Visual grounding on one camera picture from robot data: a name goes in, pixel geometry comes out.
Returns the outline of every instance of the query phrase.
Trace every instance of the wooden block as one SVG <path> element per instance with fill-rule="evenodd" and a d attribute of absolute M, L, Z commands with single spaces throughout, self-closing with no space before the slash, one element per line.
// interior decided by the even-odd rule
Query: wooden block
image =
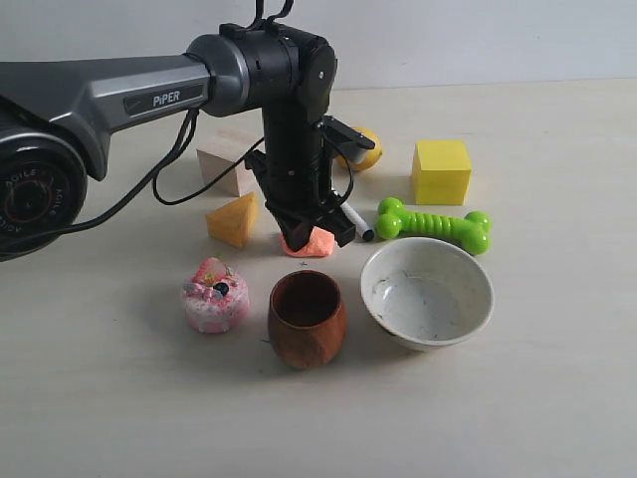
<path fill-rule="evenodd" d="M 257 137 L 235 129 L 219 129 L 206 143 L 197 147 L 197 157 L 204 184 L 208 184 L 233 162 L 239 159 Z M 245 164 L 238 165 L 214 186 L 233 196 L 244 196 L 258 187 L 254 173 Z"/>
<path fill-rule="evenodd" d="M 416 204 L 464 204 L 471 169 L 462 141 L 417 141 L 411 171 Z"/>
<path fill-rule="evenodd" d="M 243 249 L 259 214 L 257 194 L 250 192 L 206 215 L 208 235 Z"/>

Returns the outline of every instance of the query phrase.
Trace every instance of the white table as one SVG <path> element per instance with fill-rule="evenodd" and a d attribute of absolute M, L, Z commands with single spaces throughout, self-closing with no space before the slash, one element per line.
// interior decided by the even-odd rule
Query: white table
<path fill-rule="evenodd" d="M 308 259 L 340 283 L 346 343 L 329 366 L 291 372 L 267 339 L 268 294 L 304 266 L 262 208 L 244 251 L 207 237 L 204 214 L 145 190 L 99 229 L 0 264 L 0 476 L 634 477 L 637 473 L 637 81 L 336 92 L 330 112 L 378 133 L 385 154 L 351 204 L 409 200 L 414 143 L 466 142 L 462 207 L 492 214 L 479 261 L 496 305 L 477 337 L 409 354 L 364 311 L 358 274 L 381 243 Z M 113 137 L 109 174 L 81 219 L 114 203 L 171 146 L 181 117 Z M 201 118 L 260 132 L 257 112 Z M 335 173 L 343 190 L 343 171 Z M 194 145 L 160 181 L 201 185 Z M 243 274 L 239 329 L 188 328 L 179 287 L 206 257 Z"/>

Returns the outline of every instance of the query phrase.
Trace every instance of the white wall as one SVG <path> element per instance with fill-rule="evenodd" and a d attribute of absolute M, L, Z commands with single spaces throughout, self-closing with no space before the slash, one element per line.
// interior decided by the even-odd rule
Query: white wall
<path fill-rule="evenodd" d="M 0 61 L 179 54 L 253 11 L 252 0 L 6 0 Z M 635 0 L 297 0 L 287 23 L 326 36 L 335 86 L 361 88 L 634 77 L 636 20 Z"/>

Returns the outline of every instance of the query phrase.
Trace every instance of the triangular wooden block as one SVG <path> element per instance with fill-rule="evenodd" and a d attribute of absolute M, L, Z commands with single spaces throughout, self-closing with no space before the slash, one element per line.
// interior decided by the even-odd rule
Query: triangular wooden block
<path fill-rule="evenodd" d="M 208 235 L 231 246 L 244 248 L 258 213 L 257 195 L 250 192 L 206 215 Z"/>

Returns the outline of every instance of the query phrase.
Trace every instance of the beige wooden cube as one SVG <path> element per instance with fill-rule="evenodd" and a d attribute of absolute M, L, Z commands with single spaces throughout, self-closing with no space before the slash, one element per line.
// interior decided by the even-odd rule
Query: beige wooden cube
<path fill-rule="evenodd" d="M 258 137 L 236 129 L 219 129 L 208 141 L 197 147 L 197 157 L 204 184 L 208 184 L 228 166 L 239 159 Z M 236 197 L 257 190 L 254 172 L 239 164 L 219 180 L 213 188 Z"/>

